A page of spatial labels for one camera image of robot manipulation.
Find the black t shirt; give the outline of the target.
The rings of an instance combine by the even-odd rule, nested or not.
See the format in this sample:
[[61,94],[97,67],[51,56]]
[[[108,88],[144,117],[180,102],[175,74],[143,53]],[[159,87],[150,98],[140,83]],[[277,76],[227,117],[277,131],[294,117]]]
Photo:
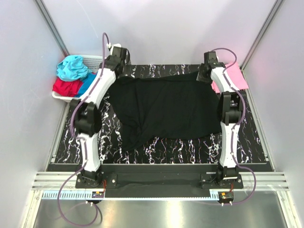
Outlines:
[[219,99],[197,76],[117,79],[108,92],[122,124],[122,149],[134,150],[154,137],[191,140],[220,133]]

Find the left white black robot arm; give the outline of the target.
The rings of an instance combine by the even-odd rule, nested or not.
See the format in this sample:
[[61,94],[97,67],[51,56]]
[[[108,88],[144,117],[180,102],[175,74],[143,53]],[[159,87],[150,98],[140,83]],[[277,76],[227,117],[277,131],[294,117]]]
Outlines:
[[98,134],[102,128],[99,106],[104,95],[130,63],[129,50],[120,44],[108,45],[110,55],[103,58],[94,81],[86,92],[70,102],[73,108],[70,131],[81,145],[82,165],[74,174],[76,188],[98,188],[106,185],[98,155]]

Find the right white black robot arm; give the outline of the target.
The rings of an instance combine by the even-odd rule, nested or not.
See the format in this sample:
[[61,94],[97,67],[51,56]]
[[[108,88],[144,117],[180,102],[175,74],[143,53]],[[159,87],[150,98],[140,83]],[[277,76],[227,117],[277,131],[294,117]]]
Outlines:
[[[216,51],[226,50],[234,56],[234,62],[226,66],[219,61]],[[236,64],[237,56],[227,48],[216,48],[204,53],[204,62],[199,67],[198,81],[215,83],[220,92],[217,117],[222,130],[222,150],[218,169],[210,186],[221,189],[242,189],[244,187],[237,162],[237,143],[240,124],[245,118],[245,101],[240,89],[228,75],[228,69]]]

